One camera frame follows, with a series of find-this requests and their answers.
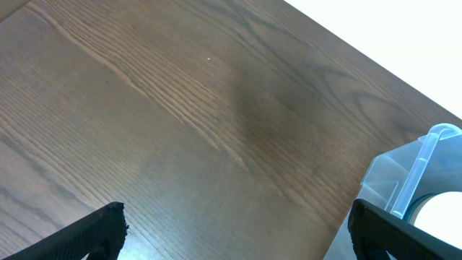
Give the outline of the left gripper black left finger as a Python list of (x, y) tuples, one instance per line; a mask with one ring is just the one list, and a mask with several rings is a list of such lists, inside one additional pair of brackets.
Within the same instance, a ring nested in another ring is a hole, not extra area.
[(123, 211), (111, 202), (5, 260), (116, 260), (128, 231)]

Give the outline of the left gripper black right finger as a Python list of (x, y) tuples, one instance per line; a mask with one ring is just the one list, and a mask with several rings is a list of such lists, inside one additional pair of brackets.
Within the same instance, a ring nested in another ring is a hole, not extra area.
[(456, 248), (364, 199), (355, 199), (348, 231), (357, 260), (460, 259)]

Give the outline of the cream beige bowl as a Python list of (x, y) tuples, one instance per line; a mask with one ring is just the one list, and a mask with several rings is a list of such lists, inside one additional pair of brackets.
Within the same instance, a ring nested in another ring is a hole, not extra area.
[(410, 223), (426, 233), (461, 249), (461, 192), (449, 191), (424, 199)]

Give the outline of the clear plastic storage bin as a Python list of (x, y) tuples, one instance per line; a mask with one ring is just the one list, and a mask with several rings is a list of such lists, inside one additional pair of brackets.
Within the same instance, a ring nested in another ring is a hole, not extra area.
[[(364, 199), (401, 220), (409, 205), (421, 196), (461, 192), (461, 129), (440, 123), (418, 140), (378, 155), (361, 186), (357, 199)], [(357, 259), (348, 219), (349, 214), (326, 259)]]

